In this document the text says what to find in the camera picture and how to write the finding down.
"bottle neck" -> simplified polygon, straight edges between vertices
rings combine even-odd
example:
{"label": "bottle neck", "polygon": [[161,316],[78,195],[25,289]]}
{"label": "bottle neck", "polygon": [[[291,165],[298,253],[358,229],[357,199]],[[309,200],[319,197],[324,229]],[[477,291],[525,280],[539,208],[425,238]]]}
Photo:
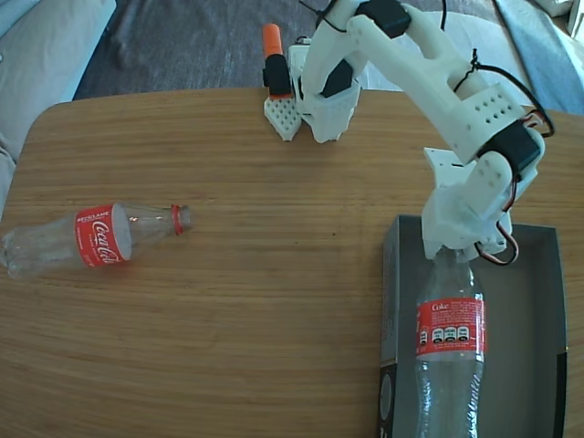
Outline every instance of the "bottle neck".
{"label": "bottle neck", "polygon": [[475,282],[473,270],[461,250],[443,247],[436,255],[434,273],[439,282],[453,282],[472,286]]}

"gray carpet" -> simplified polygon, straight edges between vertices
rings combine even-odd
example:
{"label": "gray carpet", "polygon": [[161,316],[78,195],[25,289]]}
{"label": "gray carpet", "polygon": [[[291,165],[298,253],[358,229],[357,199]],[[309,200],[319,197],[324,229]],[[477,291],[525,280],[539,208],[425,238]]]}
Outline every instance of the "gray carpet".
{"label": "gray carpet", "polygon": [[[277,23],[285,47],[314,32],[297,0],[117,0],[118,9],[75,99],[168,89],[262,85],[262,26]],[[328,0],[307,0],[322,9]],[[410,0],[425,11],[441,0]],[[449,0],[449,10],[499,22],[492,0]]]}
{"label": "gray carpet", "polygon": [[495,2],[537,99],[547,109],[584,115],[582,83],[548,14],[528,1]]}

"coca-cola label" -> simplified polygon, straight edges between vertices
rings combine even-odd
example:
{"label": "coca-cola label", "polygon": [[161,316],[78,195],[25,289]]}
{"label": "coca-cola label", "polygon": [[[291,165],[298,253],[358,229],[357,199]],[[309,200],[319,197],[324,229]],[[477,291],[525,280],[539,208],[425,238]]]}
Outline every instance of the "coca-cola label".
{"label": "coca-cola label", "polygon": [[417,349],[422,354],[486,351],[485,302],[447,298],[418,306]]}
{"label": "coca-cola label", "polygon": [[75,236],[83,262],[89,267],[124,262],[113,233],[113,205],[77,213]]}

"plastic bottle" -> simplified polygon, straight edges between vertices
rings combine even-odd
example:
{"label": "plastic bottle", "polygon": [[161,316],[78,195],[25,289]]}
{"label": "plastic bottle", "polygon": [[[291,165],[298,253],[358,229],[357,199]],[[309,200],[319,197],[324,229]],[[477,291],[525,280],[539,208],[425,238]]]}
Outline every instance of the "plastic bottle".
{"label": "plastic bottle", "polygon": [[190,228],[187,206],[102,205],[49,224],[18,226],[3,237],[0,262],[12,278],[41,276],[57,268],[113,265]]}
{"label": "plastic bottle", "polygon": [[485,303],[461,252],[443,248],[418,298],[417,438],[476,438]]}

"open box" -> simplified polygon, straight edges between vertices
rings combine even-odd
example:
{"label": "open box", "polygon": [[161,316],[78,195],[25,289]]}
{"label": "open box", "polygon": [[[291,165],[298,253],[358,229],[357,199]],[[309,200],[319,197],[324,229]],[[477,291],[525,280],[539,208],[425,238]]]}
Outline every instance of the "open box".
{"label": "open box", "polygon": [[[513,235],[521,248],[513,265],[471,263],[487,311],[478,436],[560,438],[567,341],[558,236],[554,228],[529,225],[514,225]],[[421,236],[419,217],[398,216],[383,246],[380,438],[415,435],[416,298],[432,269]]]}

